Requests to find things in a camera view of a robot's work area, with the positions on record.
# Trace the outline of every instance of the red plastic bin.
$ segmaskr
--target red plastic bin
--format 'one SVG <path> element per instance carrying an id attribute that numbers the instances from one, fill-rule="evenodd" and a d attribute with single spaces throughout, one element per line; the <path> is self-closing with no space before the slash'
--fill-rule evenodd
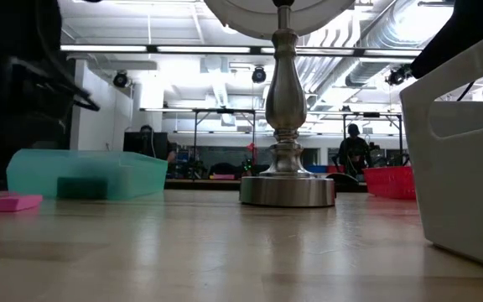
<path id="1" fill-rule="evenodd" d="M 393 199 L 416 200 L 411 167 L 364 169 L 368 193 Z"/>

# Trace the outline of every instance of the table surface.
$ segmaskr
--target table surface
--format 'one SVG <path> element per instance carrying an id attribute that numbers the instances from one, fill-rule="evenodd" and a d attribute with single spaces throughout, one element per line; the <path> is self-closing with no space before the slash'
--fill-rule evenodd
<path id="1" fill-rule="evenodd" d="M 237 195 L 0 213 L 0 302 L 483 300 L 483 266 L 426 242 L 414 202 L 358 193 L 277 209 Z"/>

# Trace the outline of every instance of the security camera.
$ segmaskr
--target security camera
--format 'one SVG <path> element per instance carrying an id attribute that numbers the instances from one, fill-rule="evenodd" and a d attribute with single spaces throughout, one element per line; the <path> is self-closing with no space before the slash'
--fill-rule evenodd
<path id="1" fill-rule="evenodd" d="M 113 78 L 113 85 L 119 88 L 126 88 L 132 84 L 132 80 L 127 77 L 125 70 L 117 71 L 117 75 Z"/>
<path id="2" fill-rule="evenodd" d="M 253 83 L 263 83 L 266 80 L 266 71 L 264 71 L 264 67 L 258 66 L 252 72 L 252 82 Z"/>

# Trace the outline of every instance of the white container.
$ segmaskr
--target white container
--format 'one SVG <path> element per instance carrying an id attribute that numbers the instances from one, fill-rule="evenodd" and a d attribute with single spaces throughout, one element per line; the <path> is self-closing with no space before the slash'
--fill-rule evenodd
<path id="1" fill-rule="evenodd" d="M 481 262 L 483 128 L 441 134 L 444 125 L 439 123 L 437 133 L 449 134 L 440 137 L 432 129 L 429 116 L 434 99 L 482 76 L 483 40 L 400 94 L 425 236 L 438 246 Z M 455 105 L 457 112 L 469 112 L 466 107 L 470 105 Z M 481 120 L 470 114 L 463 118 L 462 125 Z"/>

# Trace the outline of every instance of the person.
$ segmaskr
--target person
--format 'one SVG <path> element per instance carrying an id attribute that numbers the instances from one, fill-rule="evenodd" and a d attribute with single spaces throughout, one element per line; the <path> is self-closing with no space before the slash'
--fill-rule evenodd
<path id="1" fill-rule="evenodd" d="M 150 125 L 143 125 L 141 127 L 141 130 L 139 130 L 141 133 L 154 133 L 154 129 Z M 169 164 L 174 163 L 176 160 L 176 153 L 173 150 L 173 144 L 167 140 L 167 158 L 165 159 Z"/>
<path id="2" fill-rule="evenodd" d="M 339 158 L 340 164 L 345 166 L 345 173 L 358 180 L 362 180 L 362 170 L 368 167 L 372 167 L 372 160 L 370 156 L 370 148 L 366 141 L 359 138 L 359 127 L 354 123 L 348 126 L 348 134 L 350 136 L 340 143 Z"/>

